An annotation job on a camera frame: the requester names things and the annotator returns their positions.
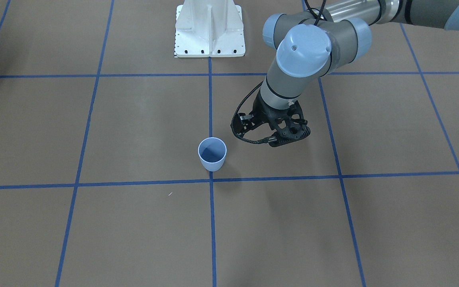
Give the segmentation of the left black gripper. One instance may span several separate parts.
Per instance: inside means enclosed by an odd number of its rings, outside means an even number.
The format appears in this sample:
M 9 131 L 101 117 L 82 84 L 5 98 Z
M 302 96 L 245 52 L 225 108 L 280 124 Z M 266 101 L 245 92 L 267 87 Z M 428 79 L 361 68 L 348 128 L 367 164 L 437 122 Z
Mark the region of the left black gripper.
M 257 95 L 253 102 L 251 114 L 237 113 L 235 115 L 235 131 L 247 132 L 255 125 L 267 124 L 270 129 L 291 127 L 292 122 L 287 115 L 288 109 L 275 109 L 269 106 L 261 95 Z

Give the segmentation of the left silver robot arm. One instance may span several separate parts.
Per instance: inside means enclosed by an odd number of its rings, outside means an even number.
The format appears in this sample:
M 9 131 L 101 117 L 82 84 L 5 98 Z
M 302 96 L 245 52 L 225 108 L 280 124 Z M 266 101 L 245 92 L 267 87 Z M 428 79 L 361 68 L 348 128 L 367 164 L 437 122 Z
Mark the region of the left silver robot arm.
M 341 0 L 306 6 L 297 14 L 274 14 L 263 40 L 276 55 L 250 113 L 236 111 L 231 129 L 245 133 L 268 124 L 272 141 L 310 134 L 298 99 L 315 78 L 355 62 L 372 44 L 371 26 L 397 22 L 459 31 L 459 0 Z

